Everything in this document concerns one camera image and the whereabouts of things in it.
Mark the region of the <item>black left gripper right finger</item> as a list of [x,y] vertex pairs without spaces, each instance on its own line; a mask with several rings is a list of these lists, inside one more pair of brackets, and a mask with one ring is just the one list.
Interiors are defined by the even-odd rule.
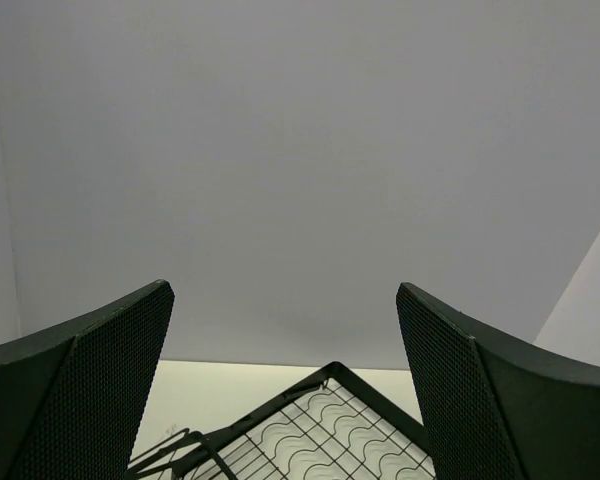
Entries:
[[600,367],[402,283],[399,326],[439,479],[600,479]]

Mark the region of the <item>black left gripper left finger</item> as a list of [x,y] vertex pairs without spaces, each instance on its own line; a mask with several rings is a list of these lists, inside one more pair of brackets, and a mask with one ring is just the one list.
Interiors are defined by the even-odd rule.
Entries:
[[0,479],[124,478],[173,305],[156,280],[0,344]]

